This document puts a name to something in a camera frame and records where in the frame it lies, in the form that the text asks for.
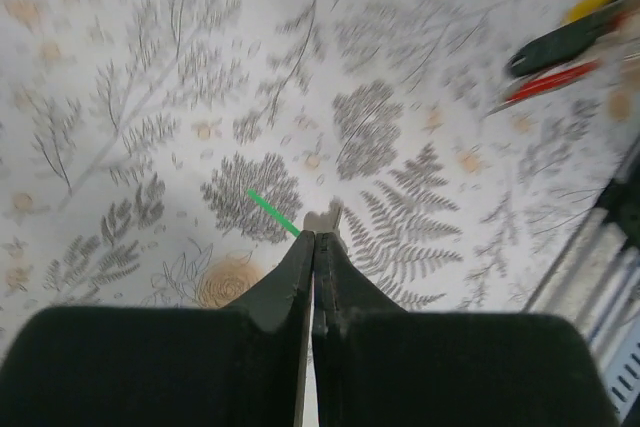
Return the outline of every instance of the tablecloth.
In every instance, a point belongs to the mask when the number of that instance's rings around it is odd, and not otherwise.
[[[293,241],[248,189],[343,202],[407,309],[517,310],[640,124],[616,49],[486,117],[577,1],[1,0],[0,346],[52,304],[226,305]]]

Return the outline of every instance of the green straw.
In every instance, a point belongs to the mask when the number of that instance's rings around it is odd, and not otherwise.
[[[300,231],[296,229],[296,226],[293,225],[291,222],[289,222],[287,219],[285,219],[280,212],[278,212],[269,202],[267,202],[262,197],[260,197],[255,190],[250,189],[247,191],[247,194],[249,194],[249,197],[251,197],[256,202],[256,204],[262,207],[267,212],[267,214],[269,214],[280,225],[282,225],[285,229],[291,232],[294,237],[297,237],[300,235]]]

